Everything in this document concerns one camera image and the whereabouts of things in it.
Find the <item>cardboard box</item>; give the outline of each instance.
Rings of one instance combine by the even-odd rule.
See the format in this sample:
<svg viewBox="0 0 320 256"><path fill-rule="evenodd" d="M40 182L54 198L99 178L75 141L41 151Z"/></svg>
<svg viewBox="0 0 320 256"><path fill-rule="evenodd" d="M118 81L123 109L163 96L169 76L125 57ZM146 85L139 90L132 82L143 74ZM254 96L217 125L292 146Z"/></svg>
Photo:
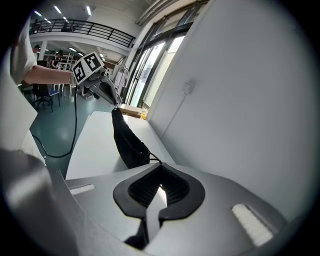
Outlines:
<svg viewBox="0 0 320 256"><path fill-rule="evenodd" d="M130 117L134 117L134 118L140 118L141 117L141 113L142 113L142 109L141 108L138 108L138 107L135 107L135 106L130 106L130 105L127 105L127 104L122 104L120 107L119 107L121 113L123 115L127 115L127 116L130 116Z"/></svg>

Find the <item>teal floor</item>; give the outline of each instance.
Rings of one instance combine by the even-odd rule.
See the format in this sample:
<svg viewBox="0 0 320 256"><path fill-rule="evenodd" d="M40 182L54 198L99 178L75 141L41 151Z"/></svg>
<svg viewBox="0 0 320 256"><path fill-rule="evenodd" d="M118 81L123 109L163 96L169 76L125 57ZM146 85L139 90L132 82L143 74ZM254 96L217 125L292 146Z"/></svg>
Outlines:
<svg viewBox="0 0 320 256"><path fill-rule="evenodd" d="M45 103L45 110L42 104L37 109L37 116L30 128L33 135L37 136L45 150L54 156L60 156L69 152L71 143L75 132L75 108L74 98L69 98L69 91L67 91L66 97L60 96L61 107L59 107L58 95L53 97L53 112L51 112L51 106ZM27 96L27 99L31 101L32 95ZM77 102L77 131L75 143L85 125L85 122L89 115L94 111L111 112L113 106L103 99L95 99L90 97L89 99L83 99L81 96L76 97ZM39 143L36 141L38 148L43 156L45 153ZM63 177L66 178L68 165L71 154L63 158L45 157L45 163L49 168L59 170Z"/></svg>

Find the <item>wall outlet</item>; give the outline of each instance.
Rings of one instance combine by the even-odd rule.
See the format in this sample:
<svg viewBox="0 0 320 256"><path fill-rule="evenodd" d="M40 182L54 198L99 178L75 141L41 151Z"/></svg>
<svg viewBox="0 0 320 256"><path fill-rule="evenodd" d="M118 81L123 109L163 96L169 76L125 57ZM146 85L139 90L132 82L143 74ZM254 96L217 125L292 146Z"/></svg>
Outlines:
<svg viewBox="0 0 320 256"><path fill-rule="evenodd" d="M193 89L194 89L194 85L188 82L186 82L182 87L182 91L187 95L190 95Z"/></svg>

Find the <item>black cable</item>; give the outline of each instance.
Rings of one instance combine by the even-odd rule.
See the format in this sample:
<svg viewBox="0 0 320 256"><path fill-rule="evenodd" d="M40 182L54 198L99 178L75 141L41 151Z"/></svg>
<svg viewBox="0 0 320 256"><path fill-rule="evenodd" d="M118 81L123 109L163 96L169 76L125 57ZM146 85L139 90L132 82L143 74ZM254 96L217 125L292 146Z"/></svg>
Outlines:
<svg viewBox="0 0 320 256"><path fill-rule="evenodd" d="M149 152L150 155L152 155L155 159L150 159L150 160L157 160L160 164L162 164L161 160L154 154L152 154L151 152Z"/></svg>
<svg viewBox="0 0 320 256"><path fill-rule="evenodd" d="M71 144L71 148L70 151L68 153L65 153L63 155L52 155L52 154L48 154L48 152L45 150L44 145L41 143L40 139L32 134L32 137L34 137L41 145L44 153L51 158L64 158L65 156L71 154L73 148L74 148L74 144L75 144L75 140L76 140L76 135L77 135L77 124L78 124L78 116L77 116L77 89L78 87L75 87L74 90L74 113L75 113L75 125L74 125L74 135L73 135L73 140L72 140L72 144Z"/></svg>

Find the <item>white wall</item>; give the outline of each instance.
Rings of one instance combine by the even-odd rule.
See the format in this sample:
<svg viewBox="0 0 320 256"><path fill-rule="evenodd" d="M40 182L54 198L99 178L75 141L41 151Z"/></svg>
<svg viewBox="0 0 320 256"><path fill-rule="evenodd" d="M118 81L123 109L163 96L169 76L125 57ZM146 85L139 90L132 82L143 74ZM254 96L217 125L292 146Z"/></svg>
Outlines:
<svg viewBox="0 0 320 256"><path fill-rule="evenodd" d="M211 1L147 119L177 164L230 178L292 220L319 181L320 79L312 56L277 6ZM194 91L184 98L189 80Z"/></svg>
<svg viewBox="0 0 320 256"><path fill-rule="evenodd" d="M123 31L133 37L137 37L142 29L136 24L135 19L112 8L95 8L87 19L88 22L99 23Z"/></svg>

